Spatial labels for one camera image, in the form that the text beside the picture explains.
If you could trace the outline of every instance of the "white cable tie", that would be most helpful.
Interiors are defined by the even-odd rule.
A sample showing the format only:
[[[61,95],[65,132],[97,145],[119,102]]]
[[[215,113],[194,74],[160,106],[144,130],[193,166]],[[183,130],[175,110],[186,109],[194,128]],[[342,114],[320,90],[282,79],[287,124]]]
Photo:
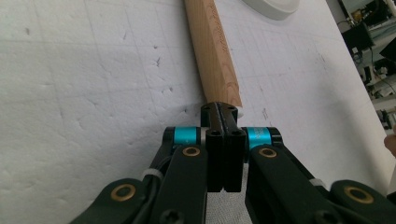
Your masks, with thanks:
[[[309,182],[311,182],[311,184],[315,187],[315,186],[322,186],[323,188],[326,188],[326,185],[324,184],[324,182],[321,179],[310,179]]]
[[[163,181],[163,173],[161,173],[161,171],[157,170],[157,169],[153,169],[153,168],[149,168],[147,170],[145,170],[142,174],[142,180],[146,175],[155,175],[158,178],[160,178],[161,181]]]

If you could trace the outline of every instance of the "wood grain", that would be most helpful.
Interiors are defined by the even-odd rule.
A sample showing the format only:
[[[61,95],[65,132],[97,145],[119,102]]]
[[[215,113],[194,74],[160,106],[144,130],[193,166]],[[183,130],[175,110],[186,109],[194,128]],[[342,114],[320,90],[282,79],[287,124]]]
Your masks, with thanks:
[[[185,0],[192,44],[208,103],[242,106],[233,61],[213,0]]]

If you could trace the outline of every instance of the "white surface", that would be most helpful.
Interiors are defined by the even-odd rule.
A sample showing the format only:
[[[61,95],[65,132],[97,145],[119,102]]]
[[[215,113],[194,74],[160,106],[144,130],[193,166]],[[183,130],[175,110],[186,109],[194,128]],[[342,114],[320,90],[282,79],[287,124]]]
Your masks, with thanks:
[[[244,2],[263,16],[282,21],[297,10],[300,0],[244,0]]]
[[[394,158],[326,2],[302,0],[284,21],[217,4],[239,125],[277,127],[327,186],[353,179],[385,193]],[[3,0],[0,27],[2,224],[72,220],[111,181],[139,178],[166,126],[199,124],[182,1]],[[219,218],[246,220],[221,208]]]

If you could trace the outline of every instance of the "finger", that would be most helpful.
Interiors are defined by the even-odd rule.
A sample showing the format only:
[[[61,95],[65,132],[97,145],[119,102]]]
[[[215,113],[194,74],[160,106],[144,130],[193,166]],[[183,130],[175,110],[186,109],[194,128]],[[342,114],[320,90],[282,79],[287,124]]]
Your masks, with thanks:
[[[394,134],[388,135],[384,139],[384,144],[385,147],[389,149],[389,151],[392,153],[392,155],[396,157],[396,135]]]

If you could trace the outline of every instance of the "brass screw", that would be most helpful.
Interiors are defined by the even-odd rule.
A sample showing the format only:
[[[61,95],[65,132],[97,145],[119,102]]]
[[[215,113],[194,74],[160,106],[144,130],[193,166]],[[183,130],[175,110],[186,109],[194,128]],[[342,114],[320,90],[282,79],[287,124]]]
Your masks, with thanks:
[[[183,149],[183,154],[185,156],[194,157],[198,156],[201,153],[201,150],[196,147],[186,147]]]
[[[260,149],[259,153],[266,158],[274,158],[277,155],[276,152],[271,148],[262,148]]]
[[[125,195],[120,196],[119,193],[121,189],[127,189],[129,191]],[[124,202],[134,197],[135,193],[136,193],[136,188],[133,185],[123,184],[117,186],[111,191],[111,199],[117,202]]]
[[[364,189],[360,189],[360,188],[353,187],[353,186],[346,186],[346,187],[344,187],[344,193],[350,199],[352,199],[358,203],[369,204],[369,203],[374,202],[373,196]]]

